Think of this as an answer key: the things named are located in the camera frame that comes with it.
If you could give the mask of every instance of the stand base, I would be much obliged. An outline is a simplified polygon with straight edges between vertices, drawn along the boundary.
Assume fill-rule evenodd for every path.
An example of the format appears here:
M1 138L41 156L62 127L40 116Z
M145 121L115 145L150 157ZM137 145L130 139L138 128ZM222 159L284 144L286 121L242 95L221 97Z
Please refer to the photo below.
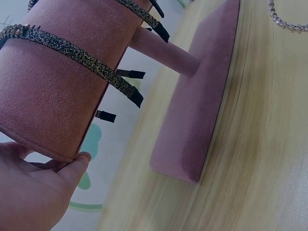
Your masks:
M155 172L200 179L219 113L234 46L240 0L225 0L197 28L189 53L201 60L180 76L152 152Z

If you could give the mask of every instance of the black headband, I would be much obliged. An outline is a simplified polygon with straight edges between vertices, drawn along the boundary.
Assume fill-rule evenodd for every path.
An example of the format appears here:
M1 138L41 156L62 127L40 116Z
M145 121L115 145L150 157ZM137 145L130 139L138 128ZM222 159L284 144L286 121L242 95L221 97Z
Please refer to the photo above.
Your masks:
M39 0L30 0L28 4L28 11L30 11L32 7L34 7L34 5L38 3L38 1ZM116 0L116 1L120 3L121 5L125 6L126 8L128 8L130 11L136 14L143 21L145 21L165 42L168 42L170 35L166 31L166 29L152 15L146 12L144 8L140 7L133 0ZM150 2L158 10L160 15L163 15L162 17L164 17L164 13L162 12L161 8L156 3L156 1L150 0Z
M40 30L39 27L35 29L35 26L30 27L30 25L23 26L19 24L7 26L0 32L0 50L8 39L13 38L38 43L73 59L114 86L138 107L141 106L143 96L134 86L130 85L120 75L117 75L110 67L73 43Z

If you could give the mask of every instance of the silver chain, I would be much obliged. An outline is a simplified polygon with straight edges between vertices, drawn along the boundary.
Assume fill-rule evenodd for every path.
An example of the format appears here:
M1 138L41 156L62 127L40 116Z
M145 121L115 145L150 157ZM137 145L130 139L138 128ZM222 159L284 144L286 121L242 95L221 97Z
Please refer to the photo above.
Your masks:
M307 24L306 25L301 25L301 24L294 25L293 23L287 23L286 21L278 17L275 7L274 7L274 0L269 0L268 6L269 6L270 16L272 17L273 21L278 26L282 27L283 29L289 29L292 32L298 32L298 33L308 32Z

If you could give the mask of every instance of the suede fabric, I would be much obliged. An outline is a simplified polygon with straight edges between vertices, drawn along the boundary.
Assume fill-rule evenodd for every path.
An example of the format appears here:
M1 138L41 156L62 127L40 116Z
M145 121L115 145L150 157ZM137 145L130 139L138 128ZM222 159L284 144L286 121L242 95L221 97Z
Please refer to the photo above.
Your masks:
M200 59L142 27L129 46L187 77L193 76L200 64Z
M216 124L236 34L240 0L225 0L198 27L189 53L201 60L180 76L150 160L153 171L200 179Z
M148 0L135 2L151 7ZM24 23L41 26L115 69L141 19L115 0L40 0ZM106 87L60 53L10 39L0 51L0 131L36 152L70 162Z

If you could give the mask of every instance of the wooden table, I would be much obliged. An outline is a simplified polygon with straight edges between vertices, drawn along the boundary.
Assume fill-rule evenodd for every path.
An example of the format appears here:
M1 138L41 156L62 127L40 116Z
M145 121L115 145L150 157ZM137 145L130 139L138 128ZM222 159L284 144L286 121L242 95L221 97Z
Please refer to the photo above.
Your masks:
M196 0L174 42L222 0ZM276 0L286 21L308 23L306 0ZM202 179L151 172L149 158L178 75L163 68L109 193L100 231L308 230L308 35L269 17L267 0L242 0L223 104Z

